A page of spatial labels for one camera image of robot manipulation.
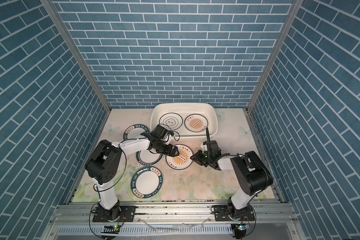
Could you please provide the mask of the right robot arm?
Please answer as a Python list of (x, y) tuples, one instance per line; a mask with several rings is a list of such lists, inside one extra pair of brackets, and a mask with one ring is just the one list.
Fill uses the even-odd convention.
[(270, 171), (254, 151), (244, 154), (222, 154), (216, 141), (206, 141), (190, 159), (200, 166), (218, 171), (233, 170), (239, 182), (237, 192), (229, 198), (226, 213), (232, 220), (242, 219), (250, 211), (250, 202), (273, 184)]

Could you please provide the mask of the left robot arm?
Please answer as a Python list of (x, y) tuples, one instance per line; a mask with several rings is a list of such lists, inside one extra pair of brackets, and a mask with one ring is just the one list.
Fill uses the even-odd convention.
[(120, 161), (126, 160), (131, 154), (145, 150), (153, 150), (169, 157), (180, 155), (178, 147), (149, 137), (113, 143), (102, 140), (87, 160), (85, 169), (94, 182), (94, 190), (99, 195), (96, 210), (103, 215), (105, 221), (118, 221), (122, 215), (113, 183)]

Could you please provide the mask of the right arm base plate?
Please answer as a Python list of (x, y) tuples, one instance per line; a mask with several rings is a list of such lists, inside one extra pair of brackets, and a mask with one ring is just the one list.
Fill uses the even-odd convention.
[(251, 205), (237, 210), (233, 205), (214, 205), (211, 207), (211, 212), (217, 222), (227, 221), (254, 221), (255, 212)]

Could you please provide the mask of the green red rim plate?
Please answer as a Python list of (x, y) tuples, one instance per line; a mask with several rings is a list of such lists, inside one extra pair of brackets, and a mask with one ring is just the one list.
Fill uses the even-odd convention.
[(149, 150), (139, 151), (136, 153), (136, 158), (139, 164), (143, 166), (153, 166), (160, 162), (163, 154), (152, 153)]

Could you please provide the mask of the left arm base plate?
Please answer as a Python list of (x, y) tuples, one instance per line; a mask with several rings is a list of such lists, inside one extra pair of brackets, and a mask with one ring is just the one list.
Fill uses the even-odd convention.
[(110, 210), (104, 209), (97, 205), (91, 213), (95, 223), (116, 223), (116, 222), (133, 222), (135, 217), (135, 206), (115, 206)]

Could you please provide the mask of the orange sunburst plate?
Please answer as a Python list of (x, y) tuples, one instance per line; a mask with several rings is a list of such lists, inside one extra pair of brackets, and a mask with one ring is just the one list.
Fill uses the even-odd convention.
[(166, 156), (166, 162), (174, 170), (184, 170), (192, 164), (191, 156), (193, 152), (186, 145), (176, 145), (176, 147), (180, 154), (176, 157)]
[(192, 114), (185, 119), (185, 127), (194, 133), (204, 131), (208, 127), (208, 124), (207, 118), (200, 114)]

